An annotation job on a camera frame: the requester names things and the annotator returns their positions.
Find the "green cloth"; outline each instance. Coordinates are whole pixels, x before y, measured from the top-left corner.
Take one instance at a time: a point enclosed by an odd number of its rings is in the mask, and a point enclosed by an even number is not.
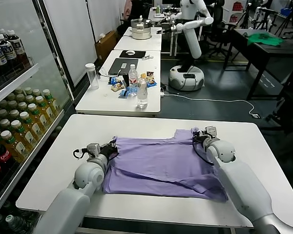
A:
[[[265,45],[279,46],[283,39],[273,37],[269,33],[254,33],[248,36],[248,45],[252,43],[261,43]]]

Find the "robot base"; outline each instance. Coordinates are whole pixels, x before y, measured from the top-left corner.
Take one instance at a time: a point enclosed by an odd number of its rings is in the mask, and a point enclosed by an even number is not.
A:
[[[191,66],[188,72],[180,73],[174,66],[170,70],[168,84],[170,87],[180,91],[195,91],[204,86],[204,73],[198,67]]]

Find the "laptop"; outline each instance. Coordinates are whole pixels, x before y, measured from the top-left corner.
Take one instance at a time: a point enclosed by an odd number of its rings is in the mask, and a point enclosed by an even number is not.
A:
[[[119,72],[120,75],[128,74],[130,70],[130,65],[135,64],[136,68],[138,65],[138,59],[135,58],[116,58],[113,65],[108,71],[110,76],[116,76]]]

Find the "purple shirt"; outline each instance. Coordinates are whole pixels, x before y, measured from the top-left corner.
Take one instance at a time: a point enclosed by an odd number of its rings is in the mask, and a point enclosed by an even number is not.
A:
[[[192,131],[177,130],[169,139],[115,137],[119,155],[108,165],[103,191],[226,201],[214,167],[193,149]],[[196,149],[206,158],[202,146]]]

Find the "computer mouse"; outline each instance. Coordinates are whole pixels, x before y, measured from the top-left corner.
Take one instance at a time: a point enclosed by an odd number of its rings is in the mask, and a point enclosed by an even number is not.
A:
[[[127,55],[134,55],[136,52],[134,52],[133,50],[128,50],[126,52]]]

